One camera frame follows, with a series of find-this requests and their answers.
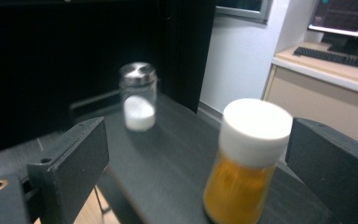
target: white desk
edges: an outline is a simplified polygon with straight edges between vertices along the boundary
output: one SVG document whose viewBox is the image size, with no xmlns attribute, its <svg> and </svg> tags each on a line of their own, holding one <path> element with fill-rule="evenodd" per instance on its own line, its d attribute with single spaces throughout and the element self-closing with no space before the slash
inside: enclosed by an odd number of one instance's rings
<svg viewBox="0 0 358 224">
<path fill-rule="evenodd" d="M 301 46 L 320 50 L 329 47 L 312 43 Z M 275 55 L 264 100 L 358 141 L 358 68 L 295 56 L 297 47 Z"/>
</svg>

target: white wall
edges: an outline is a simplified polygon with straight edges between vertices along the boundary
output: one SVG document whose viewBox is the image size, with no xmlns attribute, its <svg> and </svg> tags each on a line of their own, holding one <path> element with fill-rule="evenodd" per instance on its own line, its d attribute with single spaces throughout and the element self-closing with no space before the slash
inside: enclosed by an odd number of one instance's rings
<svg viewBox="0 0 358 224">
<path fill-rule="evenodd" d="M 236 99 L 261 99 L 277 47 L 304 38 L 314 1 L 274 0 L 267 25 L 216 14 L 200 101 L 222 113 Z"/>
</svg>

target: orange liquid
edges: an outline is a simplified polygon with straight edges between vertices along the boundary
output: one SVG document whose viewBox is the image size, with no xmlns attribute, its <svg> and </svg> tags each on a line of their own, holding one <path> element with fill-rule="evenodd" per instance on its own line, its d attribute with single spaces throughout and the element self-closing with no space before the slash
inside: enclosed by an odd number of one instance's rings
<svg viewBox="0 0 358 224">
<path fill-rule="evenodd" d="M 218 154 L 204 191 L 204 207 L 216 223 L 256 223 L 261 217 L 275 165 L 245 168 Z"/>
</svg>

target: plastic container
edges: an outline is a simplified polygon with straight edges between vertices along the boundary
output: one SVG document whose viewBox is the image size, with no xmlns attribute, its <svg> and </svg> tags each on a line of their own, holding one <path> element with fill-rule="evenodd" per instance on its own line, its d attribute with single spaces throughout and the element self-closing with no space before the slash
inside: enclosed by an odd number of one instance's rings
<svg viewBox="0 0 358 224">
<path fill-rule="evenodd" d="M 203 198 L 215 223 L 260 219 L 292 121 L 282 108 L 256 99 L 240 99 L 225 108 L 219 150 Z"/>
<path fill-rule="evenodd" d="M 145 132 L 156 122 L 157 74 L 149 63 L 129 63 L 119 70 L 126 127 Z"/>
</svg>

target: silver lid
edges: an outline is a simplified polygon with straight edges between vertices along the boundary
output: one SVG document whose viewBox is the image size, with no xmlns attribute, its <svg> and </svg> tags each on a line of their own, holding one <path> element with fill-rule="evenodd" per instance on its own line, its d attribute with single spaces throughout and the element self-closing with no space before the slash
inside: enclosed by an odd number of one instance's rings
<svg viewBox="0 0 358 224">
<path fill-rule="evenodd" d="M 149 63 L 129 63 L 120 68 L 120 86 L 141 86 L 154 81 L 156 68 Z"/>
</svg>

